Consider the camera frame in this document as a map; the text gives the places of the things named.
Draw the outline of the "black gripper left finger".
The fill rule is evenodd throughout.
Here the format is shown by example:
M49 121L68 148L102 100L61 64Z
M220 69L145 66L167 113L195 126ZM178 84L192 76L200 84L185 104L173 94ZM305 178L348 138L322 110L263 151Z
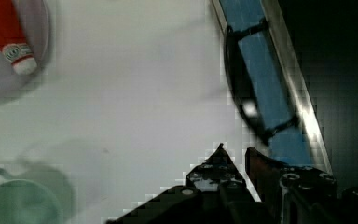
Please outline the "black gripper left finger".
M254 200L223 143L186 175L185 183L200 191L202 224L240 224L235 206Z

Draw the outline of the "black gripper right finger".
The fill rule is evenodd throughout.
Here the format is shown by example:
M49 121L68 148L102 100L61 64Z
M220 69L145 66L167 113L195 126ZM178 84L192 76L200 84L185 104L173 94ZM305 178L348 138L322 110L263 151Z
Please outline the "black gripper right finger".
M337 198L337 180L329 173L274 160L253 147L245 153L245 170L277 224L312 224L312 206Z

